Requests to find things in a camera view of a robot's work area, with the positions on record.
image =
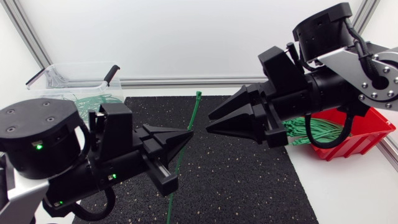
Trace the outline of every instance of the green cable tie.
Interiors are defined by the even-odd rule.
[[[197,91],[197,101],[195,103],[195,108],[193,109],[191,121],[189,122],[189,125],[188,125],[188,130],[189,131],[192,130],[193,122],[195,120],[195,116],[197,115],[197,111],[198,111],[198,108],[199,108],[200,100],[201,100],[201,91]],[[182,157],[184,156],[184,152],[185,152],[185,147],[182,148],[180,156],[178,157],[177,165],[175,166],[175,174],[177,176],[178,176],[178,173],[180,172],[180,164],[181,164],[181,161],[182,161]],[[169,200],[169,210],[167,212],[167,224],[170,224],[170,219],[171,219],[171,216],[172,216],[173,199],[174,199],[174,193],[171,193],[170,194],[170,200]]]

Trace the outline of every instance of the screw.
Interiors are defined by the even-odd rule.
[[[13,131],[15,131],[15,127],[9,127],[9,128],[7,128],[7,132],[13,132]]]
[[[394,91],[392,91],[392,90],[388,91],[387,96],[388,97],[393,97],[394,96]]]
[[[383,72],[384,72],[384,73],[389,73],[389,72],[390,72],[390,67],[385,66],[385,67],[383,68]]]

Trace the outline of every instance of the green led light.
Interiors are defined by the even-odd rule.
[[[38,144],[37,146],[36,146],[36,150],[41,150],[43,148],[43,145],[41,145],[41,144]]]

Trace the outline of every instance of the black speckled mat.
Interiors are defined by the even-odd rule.
[[[204,96],[195,135],[181,163],[171,223],[318,223],[295,169],[281,147],[266,149],[248,139],[208,134],[207,114],[227,96]],[[133,97],[125,104],[134,127],[187,128],[194,96]],[[177,158],[170,164],[173,172]],[[112,213],[95,223],[166,223],[169,197],[141,174],[114,187]],[[89,211],[104,208],[103,193],[82,200]],[[75,218],[73,223],[88,223]]]

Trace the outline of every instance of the green wire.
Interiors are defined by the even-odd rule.
[[[201,100],[201,91],[197,91],[197,102],[195,103],[195,108],[193,109],[191,121],[189,122],[189,125],[188,125],[188,131],[192,130],[193,121],[195,120],[195,116],[197,115],[200,100]],[[182,148],[180,156],[178,157],[177,165],[175,166],[175,174],[177,176],[178,176],[178,173],[180,172],[180,164],[182,161],[182,157],[184,156],[184,152],[185,152],[185,147]],[[170,224],[170,218],[172,216],[173,198],[174,198],[174,193],[171,193],[170,200],[169,200],[169,210],[167,212],[167,224]]]
[[[116,97],[112,97],[112,94],[103,94],[98,96],[90,96],[86,98],[78,99],[74,94],[73,96],[76,98],[73,100],[75,105],[79,111],[79,115],[83,120],[88,119],[88,110],[98,110],[102,103],[122,103],[122,101]]]
[[[291,145],[310,144],[305,130],[305,119],[303,117],[283,122],[286,133],[290,137],[302,137],[296,139]],[[311,132],[313,138],[319,142],[330,142],[335,140],[343,130],[342,125],[320,118],[311,118]]]

